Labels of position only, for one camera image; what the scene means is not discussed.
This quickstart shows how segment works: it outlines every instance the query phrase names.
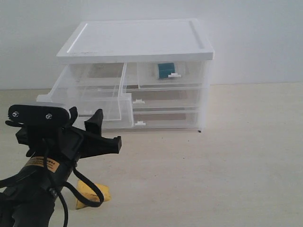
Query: teal object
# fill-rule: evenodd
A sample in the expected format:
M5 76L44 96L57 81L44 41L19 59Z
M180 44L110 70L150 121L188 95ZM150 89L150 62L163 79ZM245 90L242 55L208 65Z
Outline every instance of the teal object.
M171 73L175 73L175 64L174 63L162 63L158 64L159 68L159 79L169 78Z

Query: white wall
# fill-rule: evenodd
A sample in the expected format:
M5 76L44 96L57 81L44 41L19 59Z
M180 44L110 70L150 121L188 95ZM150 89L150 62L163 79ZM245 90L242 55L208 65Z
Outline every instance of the white wall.
M198 17L213 84L303 81L301 0L1 0L0 89L51 87L56 54L82 20Z

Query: warning sticker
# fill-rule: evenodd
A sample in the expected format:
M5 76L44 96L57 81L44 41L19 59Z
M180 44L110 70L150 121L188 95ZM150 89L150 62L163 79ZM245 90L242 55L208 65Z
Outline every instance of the warning sticker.
M25 166L40 166L43 167L43 159L44 157L32 157L26 164ZM56 162L55 160L51 158L47 158L47 168L48 170L52 171L53 173L56 172L56 170L59 167L59 162Z

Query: white plastic storage drawers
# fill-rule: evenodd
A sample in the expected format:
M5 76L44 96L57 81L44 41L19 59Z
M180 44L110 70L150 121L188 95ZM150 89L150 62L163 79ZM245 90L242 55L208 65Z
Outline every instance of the white plastic storage drawers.
M57 54L67 64L38 101L76 106L77 126L103 109L103 129L205 125L214 51L196 19L83 22Z

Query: white lid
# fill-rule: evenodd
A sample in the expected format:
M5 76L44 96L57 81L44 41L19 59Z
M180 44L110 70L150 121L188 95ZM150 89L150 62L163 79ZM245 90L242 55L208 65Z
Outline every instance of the white lid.
M197 19L87 21L57 57L65 64L203 61L214 50Z

